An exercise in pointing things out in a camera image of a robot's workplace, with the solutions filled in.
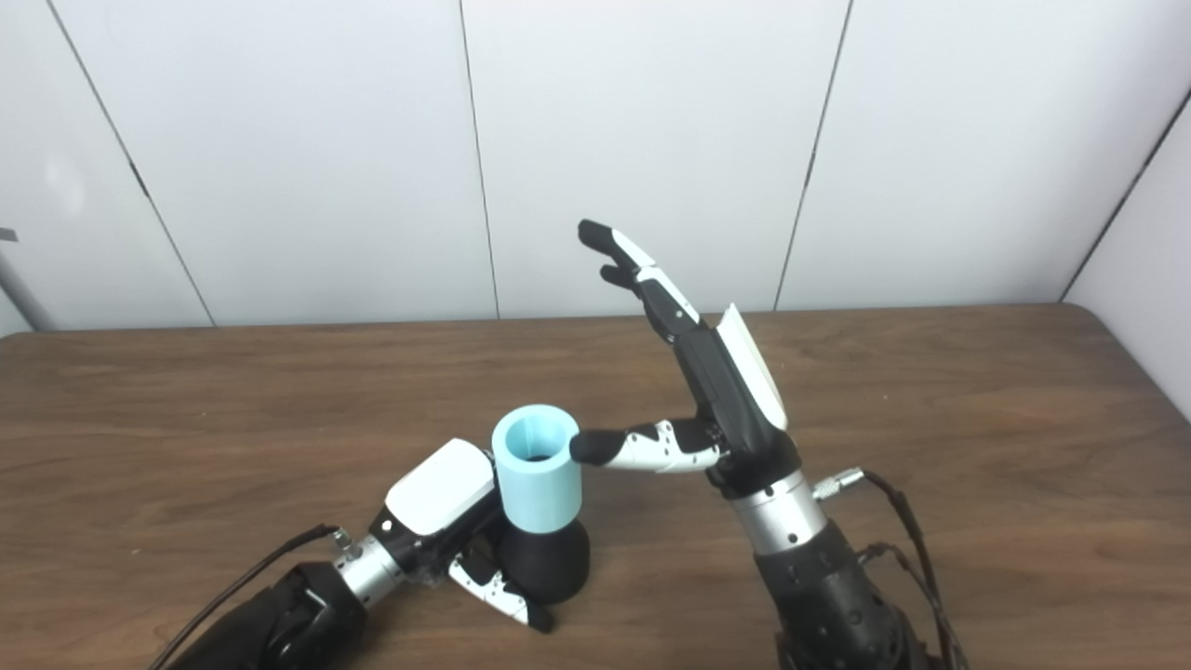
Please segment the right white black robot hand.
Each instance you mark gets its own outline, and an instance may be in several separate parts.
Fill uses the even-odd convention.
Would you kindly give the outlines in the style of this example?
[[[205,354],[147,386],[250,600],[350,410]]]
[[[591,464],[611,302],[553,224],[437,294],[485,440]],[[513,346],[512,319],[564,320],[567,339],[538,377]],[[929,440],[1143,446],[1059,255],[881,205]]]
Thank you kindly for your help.
[[[655,334],[672,349],[696,403],[693,417],[629,428],[582,428],[578,463],[656,474],[706,472],[727,500],[775,489],[802,467],[782,399],[735,305],[717,327],[693,308],[655,259],[611,226],[582,220],[585,248],[609,256],[600,276],[634,293]]]

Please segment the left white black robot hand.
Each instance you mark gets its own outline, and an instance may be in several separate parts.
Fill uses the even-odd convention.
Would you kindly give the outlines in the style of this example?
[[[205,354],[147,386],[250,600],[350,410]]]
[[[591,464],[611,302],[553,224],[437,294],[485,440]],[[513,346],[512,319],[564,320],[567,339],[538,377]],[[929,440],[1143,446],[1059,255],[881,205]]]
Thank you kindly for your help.
[[[453,580],[494,610],[548,635],[555,626],[549,610],[482,551],[507,527],[492,457],[451,438],[389,487],[358,557],[341,575],[369,608],[403,583]]]

